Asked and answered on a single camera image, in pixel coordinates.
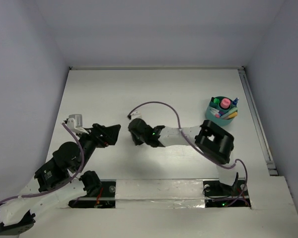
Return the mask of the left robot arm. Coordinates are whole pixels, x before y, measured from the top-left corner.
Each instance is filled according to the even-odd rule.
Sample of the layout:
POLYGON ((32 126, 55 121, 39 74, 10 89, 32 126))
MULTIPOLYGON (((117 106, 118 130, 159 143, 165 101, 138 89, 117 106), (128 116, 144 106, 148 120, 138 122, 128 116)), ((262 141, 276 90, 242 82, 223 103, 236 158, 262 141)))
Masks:
POLYGON ((0 236, 26 232, 49 209, 115 206, 115 181, 101 181, 95 171, 83 168, 95 149, 116 144, 121 126, 83 128, 74 119, 62 125, 74 140, 53 152, 19 195, 0 202, 0 236))

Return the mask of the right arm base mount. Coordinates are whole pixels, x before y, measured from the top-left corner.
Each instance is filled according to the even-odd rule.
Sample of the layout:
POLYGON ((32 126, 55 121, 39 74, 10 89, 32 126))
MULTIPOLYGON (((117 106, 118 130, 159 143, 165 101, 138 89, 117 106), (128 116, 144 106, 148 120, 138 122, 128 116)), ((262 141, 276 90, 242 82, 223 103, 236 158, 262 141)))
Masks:
POLYGON ((206 208, 251 207, 244 178, 236 178, 233 186, 219 180, 203 181, 203 195, 206 208))

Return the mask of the green cap black highlighter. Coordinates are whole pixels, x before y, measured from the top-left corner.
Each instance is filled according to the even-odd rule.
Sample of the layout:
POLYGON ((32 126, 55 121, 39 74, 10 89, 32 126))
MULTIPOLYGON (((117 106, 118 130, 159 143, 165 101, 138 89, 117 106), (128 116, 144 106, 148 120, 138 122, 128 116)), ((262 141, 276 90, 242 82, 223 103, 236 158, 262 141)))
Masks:
POLYGON ((215 104, 219 104, 220 100, 219 100, 218 98, 214 98, 213 102, 214 102, 215 104))

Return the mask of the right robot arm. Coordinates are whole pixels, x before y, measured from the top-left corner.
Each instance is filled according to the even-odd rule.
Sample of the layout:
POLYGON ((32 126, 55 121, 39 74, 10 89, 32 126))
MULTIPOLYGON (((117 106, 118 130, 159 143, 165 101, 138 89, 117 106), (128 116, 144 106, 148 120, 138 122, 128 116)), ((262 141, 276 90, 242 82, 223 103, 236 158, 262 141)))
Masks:
POLYGON ((215 163, 219 173, 219 189, 231 194, 237 188, 238 172, 230 159, 234 149, 234 137, 210 120, 194 127, 171 128, 165 125, 151 127, 141 119, 133 119, 128 125, 135 145, 146 144, 153 148, 175 145, 193 146, 215 163))

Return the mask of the green pencil-shaped clear case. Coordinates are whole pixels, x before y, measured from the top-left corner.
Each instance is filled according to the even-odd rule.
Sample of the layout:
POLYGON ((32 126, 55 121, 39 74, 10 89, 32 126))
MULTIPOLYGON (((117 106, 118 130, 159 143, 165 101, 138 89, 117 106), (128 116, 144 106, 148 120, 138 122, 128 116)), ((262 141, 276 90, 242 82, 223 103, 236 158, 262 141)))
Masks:
POLYGON ((226 112, 224 115, 230 115, 230 114, 236 112, 237 110, 238 110, 238 107, 233 107, 233 108, 230 109, 228 112, 226 112))

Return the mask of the clear blue glue bottle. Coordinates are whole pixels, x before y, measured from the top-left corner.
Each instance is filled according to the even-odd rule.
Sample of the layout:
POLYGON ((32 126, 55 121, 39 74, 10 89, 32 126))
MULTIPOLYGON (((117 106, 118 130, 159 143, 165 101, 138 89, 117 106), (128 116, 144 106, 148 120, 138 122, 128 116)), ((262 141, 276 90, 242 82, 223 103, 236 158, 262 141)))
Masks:
POLYGON ((237 103, 238 103, 238 101, 239 101, 239 98, 235 98, 235 99, 233 100, 232 104, 233 104, 234 106, 236 106, 237 103))

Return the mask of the pink orange pencil-shaped case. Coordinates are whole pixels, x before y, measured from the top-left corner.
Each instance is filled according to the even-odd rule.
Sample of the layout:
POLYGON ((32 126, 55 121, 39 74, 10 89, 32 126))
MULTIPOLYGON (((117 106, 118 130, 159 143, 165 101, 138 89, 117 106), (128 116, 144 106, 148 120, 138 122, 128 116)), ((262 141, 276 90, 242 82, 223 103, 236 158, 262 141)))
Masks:
POLYGON ((238 115, 238 112, 234 112, 234 113, 231 113, 227 116, 221 117, 221 119, 232 119, 232 118, 236 117, 237 115, 238 115))

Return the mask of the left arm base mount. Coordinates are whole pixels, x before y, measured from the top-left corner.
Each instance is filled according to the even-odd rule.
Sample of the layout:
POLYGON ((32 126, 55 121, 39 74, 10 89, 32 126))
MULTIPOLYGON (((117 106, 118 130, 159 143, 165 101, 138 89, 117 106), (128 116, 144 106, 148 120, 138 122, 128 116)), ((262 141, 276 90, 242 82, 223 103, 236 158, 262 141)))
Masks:
POLYGON ((102 187, 95 195, 85 195, 71 200, 68 206, 71 208, 107 209, 116 207, 116 180, 102 180, 102 187))

